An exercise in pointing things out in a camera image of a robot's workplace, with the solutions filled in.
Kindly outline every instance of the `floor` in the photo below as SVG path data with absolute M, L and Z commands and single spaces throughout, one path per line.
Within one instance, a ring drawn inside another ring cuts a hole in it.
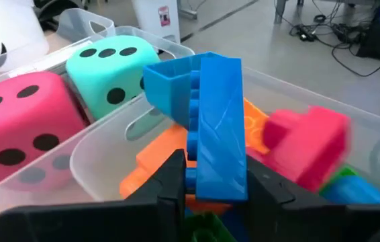
M 183 6 L 195 8 L 202 0 L 182 0 Z M 323 13 L 330 13 L 333 2 L 315 1 Z M 234 11 L 208 29 L 202 27 Z M 369 19 L 371 5 L 350 8 L 342 5 L 337 22 L 358 22 Z M 137 26 L 131 1 L 109 0 L 107 5 L 92 3 L 90 10 L 105 15 L 117 25 Z M 239 56 L 245 66 L 315 91 L 338 101 L 380 115 L 380 71 L 370 77 L 358 77 L 341 67 L 331 56 L 331 48 L 318 42 L 302 42 L 291 37 L 291 26 L 284 22 L 274 25 L 273 0 L 207 0 L 198 9 L 199 19 L 180 17 L 181 37 L 195 33 L 184 45 L 195 52 L 214 51 L 228 56 Z M 314 3 L 306 1 L 297 7 L 294 0 L 286 4 L 284 18 L 298 24 L 310 24 L 320 14 Z M 318 33 L 327 33 L 320 29 Z M 338 43 L 333 35 L 323 40 Z M 338 50 L 337 56 L 354 70 L 370 73 L 380 61 L 354 57 L 347 50 Z

